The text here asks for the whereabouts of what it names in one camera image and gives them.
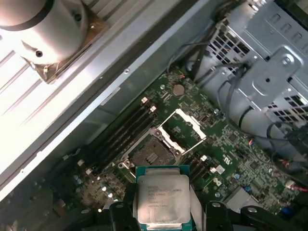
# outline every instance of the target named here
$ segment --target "black cable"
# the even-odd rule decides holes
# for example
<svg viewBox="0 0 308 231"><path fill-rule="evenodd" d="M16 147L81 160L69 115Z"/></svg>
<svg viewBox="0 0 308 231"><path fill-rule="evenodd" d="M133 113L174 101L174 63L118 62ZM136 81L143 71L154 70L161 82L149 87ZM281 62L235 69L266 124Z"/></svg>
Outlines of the black cable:
<svg viewBox="0 0 308 231"><path fill-rule="evenodd" d="M272 128L273 128L274 126L276 126L276 127L281 126L282 124L285 124L285 125L290 126L293 130L297 130L297 127L296 127L295 125L293 125L293 124L290 124L290 123L288 123L288 122L283 122L283 121L277 121L277 122L274 122L274 123L272 123L272 124L270 124L270 125L268 126L268 128L267 128L267 130L266 130L266 137L272 138L272 136L271 136ZM271 145L271 147L273 148L273 150L275 150L275 144L274 144L272 141L269 141L269 142L270 142L270 145Z"/></svg>
<svg viewBox="0 0 308 231"><path fill-rule="evenodd" d="M184 49L185 47L189 47L189 46L201 46L201 45L206 45L208 44L208 42L193 42L193 43L187 43L184 44L182 46L180 46L175 52L174 54L171 56L168 66L167 66L167 74L170 75L170 67L172 65L172 63L175 61L175 58L181 53L182 49Z"/></svg>
<svg viewBox="0 0 308 231"><path fill-rule="evenodd" d="M227 2L221 3L213 12L212 19L215 22L214 25L211 26L209 33L206 35L206 37L202 40L202 42L208 41L215 33L216 31L216 25L221 22L226 14L234 10L236 7L240 6L242 3L244 3L246 0L230 0ZM191 79L194 80L199 72L202 59L205 55L207 46L202 46L197 54L197 58L193 64L192 70L191 70Z"/></svg>
<svg viewBox="0 0 308 231"><path fill-rule="evenodd" d="M245 134L247 136L251 136L251 137L254 137L254 138L258 138L260 140L264 140L264 141L288 141L286 139L267 138L267 137L263 137L263 136L259 136L259 135L256 135L256 134L246 132L243 129L241 129L234 121L232 121L230 119L231 99L232 99L232 96L233 96L235 89L238 87L238 85L239 85L239 83L240 83L240 81L241 81L241 79L244 75L244 72L245 72L245 65L242 64L242 67L239 67L239 69L237 70L237 72L235 74L235 77L231 80L231 86L229 88L228 95L227 95L227 98L226 98L226 103L225 103L225 113L226 113L225 117L226 117L226 121L228 122L229 126L232 127L234 130L242 133L242 134Z"/></svg>
<svg viewBox="0 0 308 231"><path fill-rule="evenodd" d="M230 81L229 81L229 80L224 81L224 82L220 85L220 87L218 88L217 102L218 102L218 107L219 107L220 109L222 109L222 106L221 106L221 98L220 98L220 91L221 91L221 89L222 89L227 83L230 83Z"/></svg>
<svg viewBox="0 0 308 231"><path fill-rule="evenodd" d="M240 117L240 119L239 119L239 123L238 123L239 128L242 129L242 122L243 122L245 116L247 115L247 113L250 112L251 110L253 110L253 107L252 107L252 106L249 106L249 107L247 107L247 109L243 112L243 114L241 115L241 117Z"/></svg>

